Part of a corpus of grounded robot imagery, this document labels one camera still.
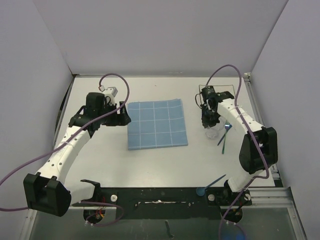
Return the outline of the clear drinking glass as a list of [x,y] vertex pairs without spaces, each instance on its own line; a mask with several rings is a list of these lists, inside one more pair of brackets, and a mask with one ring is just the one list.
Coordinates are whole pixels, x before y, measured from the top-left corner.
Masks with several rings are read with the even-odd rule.
[[217,123],[215,126],[207,127],[205,129],[205,135],[209,139],[215,139],[219,136],[220,132],[224,129],[225,124],[223,122]]

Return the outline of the blue grid placemat cloth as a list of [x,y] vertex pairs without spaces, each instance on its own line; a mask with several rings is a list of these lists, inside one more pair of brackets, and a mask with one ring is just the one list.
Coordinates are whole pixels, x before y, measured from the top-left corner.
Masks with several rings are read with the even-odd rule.
[[159,149],[188,145],[182,100],[130,102],[127,126],[129,150]]

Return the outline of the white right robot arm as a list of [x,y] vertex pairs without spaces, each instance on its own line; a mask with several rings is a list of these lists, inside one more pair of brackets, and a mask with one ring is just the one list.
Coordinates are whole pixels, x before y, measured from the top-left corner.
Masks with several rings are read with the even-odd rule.
[[240,170],[230,177],[222,192],[223,200],[230,205],[241,198],[255,179],[268,179],[269,168],[278,161],[278,137],[273,127],[265,127],[238,105],[237,97],[228,91],[217,92],[212,85],[204,86],[202,97],[201,121],[204,128],[212,128],[224,118],[243,136],[238,154]]

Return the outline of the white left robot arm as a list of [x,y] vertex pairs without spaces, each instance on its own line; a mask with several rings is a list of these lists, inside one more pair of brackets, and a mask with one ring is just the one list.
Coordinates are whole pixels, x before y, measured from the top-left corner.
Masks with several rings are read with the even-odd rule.
[[29,209],[61,217],[75,203],[100,203],[100,183],[87,179],[81,180],[82,186],[66,187],[64,183],[81,149],[100,126],[126,126],[131,122],[125,102],[115,102],[117,92],[109,87],[101,93],[88,93],[85,105],[70,119],[58,150],[36,174],[26,175],[23,187]]

